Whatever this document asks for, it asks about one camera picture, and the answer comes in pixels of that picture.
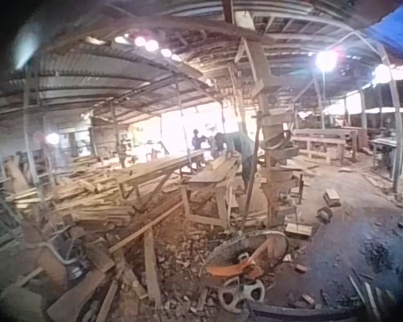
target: man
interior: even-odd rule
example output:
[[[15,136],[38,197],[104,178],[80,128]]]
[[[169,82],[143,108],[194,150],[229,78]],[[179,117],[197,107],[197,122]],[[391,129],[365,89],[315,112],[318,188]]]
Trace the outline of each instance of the man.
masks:
[[[199,132],[198,132],[197,129],[195,129],[193,131],[193,133],[194,133],[194,136],[193,136],[193,139],[191,140],[191,144],[193,145],[194,150],[201,150],[202,149],[202,143],[206,142],[206,136],[201,136],[199,138],[199,136],[198,136]]]
[[[247,190],[253,163],[254,142],[243,132],[225,134],[218,132],[215,135],[215,142],[219,151],[224,149],[224,143],[227,145],[226,158],[235,154],[236,151],[242,154],[242,178],[244,189]]]

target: worker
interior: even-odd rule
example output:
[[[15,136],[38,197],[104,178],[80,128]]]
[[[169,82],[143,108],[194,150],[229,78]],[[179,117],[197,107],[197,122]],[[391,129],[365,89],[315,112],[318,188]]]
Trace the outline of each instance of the worker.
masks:
[[[197,129],[195,129],[193,131],[193,133],[194,133],[194,136],[193,136],[193,139],[191,140],[191,144],[193,145],[194,150],[201,150],[202,149],[202,143],[206,142],[207,138],[206,138],[206,136],[201,136],[199,138],[199,132],[198,132]]]
[[[224,150],[224,143],[227,145],[226,158],[234,155],[236,151],[242,155],[242,178],[246,191],[253,163],[254,141],[241,131],[225,134],[218,132],[215,135],[215,143],[218,151]]]

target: person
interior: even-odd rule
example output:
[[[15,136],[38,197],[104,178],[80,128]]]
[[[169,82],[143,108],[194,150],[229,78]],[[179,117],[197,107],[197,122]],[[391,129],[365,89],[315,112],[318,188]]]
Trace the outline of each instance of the person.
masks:
[[[218,132],[215,135],[215,143],[219,151],[224,149],[224,144],[227,145],[226,158],[236,151],[242,154],[242,178],[244,189],[247,190],[253,163],[254,141],[240,131],[225,134]]]
[[[202,143],[206,142],[206,136],[201,136],[199,138],[199,136],[198,136],[199,132],[198,132],[197,129],[195,129],[193,131],[193,133],[194,133],[194,136],[193,136],[193,139],[191,140],[191,144],[193,145],[194,150],[201,150],[202,149]]]

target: dirt floor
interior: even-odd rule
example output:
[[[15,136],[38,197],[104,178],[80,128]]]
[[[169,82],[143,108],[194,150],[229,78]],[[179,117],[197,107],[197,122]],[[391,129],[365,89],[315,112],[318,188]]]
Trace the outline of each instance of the dirt floor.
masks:
[[[322,290],[328,305],[352,305],[358,301],[348,278],[353,269],[372,277],[373,280],[360,276],[372,288],[389,290],[397,299],[403,296],[403,208],[397,207],[385,191],[362,175],[370,168],[371,158],[363,154],[358,157],[357,163],[348,166],[352,172],[339,172],[340,166],[324,165],[305,172],[308,186],[298,206],[298,220],[300,224],[311,225],[314,233],[310,240],[291,239],[292,249],[300,251],[293,252],[293,262],[283,263],[276,269],[265,303],[286,306],[302,294],[308,294],[325,305]],[[316,165],[303,157],[297,157],[295,162],[303,167]],[[325,206],[322,194],[326,189],[336,190],[341,206],[332,208],[332,221],[323,224],[316,214]],[[135,218],[131,229],[121,229],[115,234],[124,237],[142,227],[175,204],[179,193],[163,194],[150,205],[147,215]],[[215,215],[215,204],[211,199],[200,210],[205,215]],[[265,198],[256,184],[250,212],[263,210],[265,206]],[[200,267],[208,254],[230,235],[217,227],[188,223],[180,210],[154,228],[154,237],[163,301],[169,309],[155,312],[129,288],[122,288],[108,321],[235,321],[236,315],[221,309],[215,292],[209,293],[209,305],[203,312],[189,310],[197,305]],[[24,250],[23,246],[14,245],[0,251],[0,290],[36,267],[36,252]],[[144,284],[143,241],[130,244],[125,251],[127,261]],[[309,271],[297,273],[296,264],[307,266]]]

